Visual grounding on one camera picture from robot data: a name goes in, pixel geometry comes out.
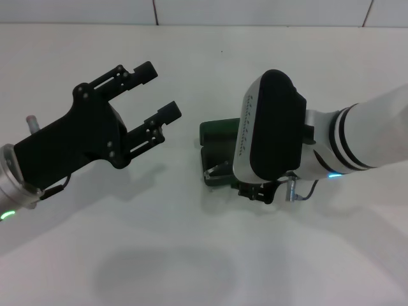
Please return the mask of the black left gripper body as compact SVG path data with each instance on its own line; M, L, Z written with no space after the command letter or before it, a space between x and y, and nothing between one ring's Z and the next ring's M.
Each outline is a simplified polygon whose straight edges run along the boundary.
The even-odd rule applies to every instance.
M14 146L24 180L46 189L99 159L125 168L130 163L124 150L127 130L109 103L125 90L122 84L76 86L67 114Z

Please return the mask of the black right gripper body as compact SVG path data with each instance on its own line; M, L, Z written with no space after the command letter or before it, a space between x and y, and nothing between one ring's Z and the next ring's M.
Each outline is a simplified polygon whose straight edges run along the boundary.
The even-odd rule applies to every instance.
M256 188L254 199L264 204L271 204L278 189L278 183L261 184Z

